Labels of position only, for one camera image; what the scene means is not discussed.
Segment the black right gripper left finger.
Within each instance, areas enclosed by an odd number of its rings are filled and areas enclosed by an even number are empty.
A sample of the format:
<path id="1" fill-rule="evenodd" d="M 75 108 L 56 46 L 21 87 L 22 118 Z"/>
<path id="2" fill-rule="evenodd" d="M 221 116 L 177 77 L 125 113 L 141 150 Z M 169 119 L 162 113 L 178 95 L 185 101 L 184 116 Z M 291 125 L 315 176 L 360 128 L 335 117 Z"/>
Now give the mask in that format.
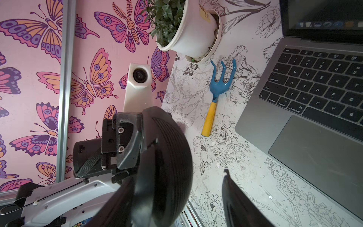
<path id="1" fill-rule="evenodd" d="M 87 227 L 130 227 L 131 207 L 135 191 L 134 178 L 124 179 L 121 187 L 101 210 L 86 224 Z"/>

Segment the blue yellow garden hand rake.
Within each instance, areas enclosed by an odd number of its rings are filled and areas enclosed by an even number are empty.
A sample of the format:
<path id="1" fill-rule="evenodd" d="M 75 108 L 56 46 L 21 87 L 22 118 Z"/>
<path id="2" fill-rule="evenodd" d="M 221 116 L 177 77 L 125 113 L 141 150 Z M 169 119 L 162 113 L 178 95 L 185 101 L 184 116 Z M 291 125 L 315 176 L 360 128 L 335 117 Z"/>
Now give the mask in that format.
<path id="1" fill-rule="evenodd" d="M 223 78 L 224 78 L 224 75 L 225 75 L 225 72 L 226 72 L 226 65 L 224 64 L 223 61 L 221 61 L 223 70 L 222 70 L 222 73 L 221 73 L 220 80 L 218 82 L 216 82 L 215 81 L 215 76 L 216 76 L 217 67 L 214 64 L 214 62 L 211 61 L 211 64 L 213 65 L 214 69 L 213 69 L 213 74 L 212 74 L 209 90 L 213 94 L 213 98 L 212 98 L 212 102 L 210 103 L 209 111 L 208 111 L 207 117 L 206 117 L 205 122 L 204 122 L 203 129 L 202 129 L 202 132 L 201 132 L 201 135 L 204 136 L 204 137 L 209 137 L 210 136 L 211 129 L 212 129 L 213 122 L 214 122 L 218 96 L 225 93 L 230 88 L 230 86 L 232 84 L 232 80 L 233 80 L 233 77 L 235 75 L 236 68 L 237 68 L 235 59 L 233 59 L 232 63 L 233 63 L 233 69 L 232 69 L 230 78 L 229 78 L 228 82 L 225 83 L 225 82 L 223 82 Z"/>

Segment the grey laptop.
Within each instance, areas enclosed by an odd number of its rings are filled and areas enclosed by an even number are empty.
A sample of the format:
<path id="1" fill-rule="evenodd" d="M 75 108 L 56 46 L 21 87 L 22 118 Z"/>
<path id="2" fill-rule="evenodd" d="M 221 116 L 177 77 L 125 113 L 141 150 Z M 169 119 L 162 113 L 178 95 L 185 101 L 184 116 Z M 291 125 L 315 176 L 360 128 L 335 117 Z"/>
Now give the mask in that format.
<path id="1" fill-rule="evenodd" d="M 363 217 L 363 3 L 281 1 L 283 38 L 236 132 Z"/>

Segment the black wireless mouse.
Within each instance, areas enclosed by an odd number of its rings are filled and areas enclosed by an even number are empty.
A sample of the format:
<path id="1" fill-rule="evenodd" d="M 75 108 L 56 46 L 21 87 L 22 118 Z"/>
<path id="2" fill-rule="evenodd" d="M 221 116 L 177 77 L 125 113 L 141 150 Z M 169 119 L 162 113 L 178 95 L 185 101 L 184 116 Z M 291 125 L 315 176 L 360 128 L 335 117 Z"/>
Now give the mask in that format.
<path id="1" fill-rule="evenodd" d="M 142 116 L 142 150 L 131 219 L 137 227 L 169 227 L 191 192 L 192 154 L 169 113 L 150 107 Z"/>

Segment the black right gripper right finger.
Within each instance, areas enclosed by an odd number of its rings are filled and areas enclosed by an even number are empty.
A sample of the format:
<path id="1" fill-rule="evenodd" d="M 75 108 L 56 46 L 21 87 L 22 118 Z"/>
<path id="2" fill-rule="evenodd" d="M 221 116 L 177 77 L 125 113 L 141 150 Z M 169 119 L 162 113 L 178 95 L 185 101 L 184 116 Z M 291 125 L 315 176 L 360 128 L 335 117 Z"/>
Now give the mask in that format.
<path id="1" fill-rule="evenodd" d="M 229 170 L 222 183 L 222 199 L 228 227 L 272 227 L 273 224 L 232 180 Z"/>

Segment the green plant in white pot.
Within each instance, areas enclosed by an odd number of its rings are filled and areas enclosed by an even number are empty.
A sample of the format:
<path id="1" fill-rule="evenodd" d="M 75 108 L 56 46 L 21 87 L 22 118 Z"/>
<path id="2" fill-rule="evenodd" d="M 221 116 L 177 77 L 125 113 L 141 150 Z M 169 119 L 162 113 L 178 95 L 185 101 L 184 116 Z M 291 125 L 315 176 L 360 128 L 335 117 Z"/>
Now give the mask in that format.
<path id="1" fill-rule="evenodd" d="M 149 1 L 146 14 L 158 48 L 178 52 L 190 63 L 205 61 L 220 43 L 221 18 L 199 1 Z"/>

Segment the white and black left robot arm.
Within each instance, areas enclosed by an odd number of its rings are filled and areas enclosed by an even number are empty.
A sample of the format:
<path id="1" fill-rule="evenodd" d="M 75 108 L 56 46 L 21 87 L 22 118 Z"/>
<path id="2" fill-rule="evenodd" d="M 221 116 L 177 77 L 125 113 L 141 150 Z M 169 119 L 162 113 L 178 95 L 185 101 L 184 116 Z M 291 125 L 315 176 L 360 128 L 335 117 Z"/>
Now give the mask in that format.
<path id="1" fill-rule="evenodd" d="M 142 139 L 141 113 L 116 113 L 103 121 L 102 137 L 75 143 L 73 178 L 51 186 L 27 183 L 1 215 L 17 214 L 10 227 L 60 227 L 71 221 L 70 211 L 90 205 L 98 211 L 137 173 Z"/>

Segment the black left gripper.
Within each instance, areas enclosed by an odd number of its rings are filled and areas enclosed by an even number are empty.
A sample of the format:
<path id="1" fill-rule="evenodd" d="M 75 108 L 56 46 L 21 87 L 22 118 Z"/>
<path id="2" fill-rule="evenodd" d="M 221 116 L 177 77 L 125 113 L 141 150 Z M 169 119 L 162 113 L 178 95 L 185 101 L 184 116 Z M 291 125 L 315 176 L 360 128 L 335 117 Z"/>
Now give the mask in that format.
<path id="1" fill-rule="evenodd" d="M 99 139 L 77 142 L 73 149 L 74 176 L 90 179 L 109 175 L 112 182 L 128 177 L 147 181 L 146 112 L 116 113 L 103 120 Z"/>

